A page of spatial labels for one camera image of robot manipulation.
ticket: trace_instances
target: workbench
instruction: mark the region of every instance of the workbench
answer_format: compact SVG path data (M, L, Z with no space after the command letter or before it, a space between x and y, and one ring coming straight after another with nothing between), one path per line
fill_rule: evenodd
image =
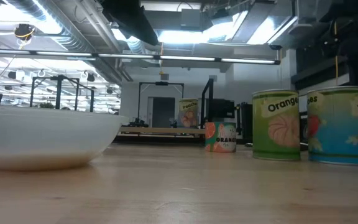
M0 171L0 224L358 223L358 166L302 159L115 144L78 169Z

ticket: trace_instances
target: red object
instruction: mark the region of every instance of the red object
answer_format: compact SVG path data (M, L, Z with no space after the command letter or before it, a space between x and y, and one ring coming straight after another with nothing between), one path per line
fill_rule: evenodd
M320 126L320 119L317 115L308 116L308 134L309 137L314 137Z
M210 139L215 135L216 127L215 124L210 122L205 124L205 138Z

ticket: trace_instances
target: bowl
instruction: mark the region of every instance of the bowl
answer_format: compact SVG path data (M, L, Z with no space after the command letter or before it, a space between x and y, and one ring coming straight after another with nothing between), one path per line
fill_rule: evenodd
M114 140L123 116L0 106L0 169L52 170L85 165Z

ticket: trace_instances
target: door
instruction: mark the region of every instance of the door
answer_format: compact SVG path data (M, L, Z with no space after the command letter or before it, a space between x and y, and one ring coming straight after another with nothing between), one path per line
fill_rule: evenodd
M175 119L175 99L168 97L153 98L153 128L170 128Z

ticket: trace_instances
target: can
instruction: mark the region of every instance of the can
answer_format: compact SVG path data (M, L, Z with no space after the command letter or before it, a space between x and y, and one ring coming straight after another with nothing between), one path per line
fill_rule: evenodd
M254 158L300 160L298 92L266 90L252 94Z
M358 165L358 86L308 92L309 160Z
M207 122L205 124L205 150L208 152L235 152L236 137L235 123Z
M185 128L197 128L198 126L198 100L180 99L178 126Z

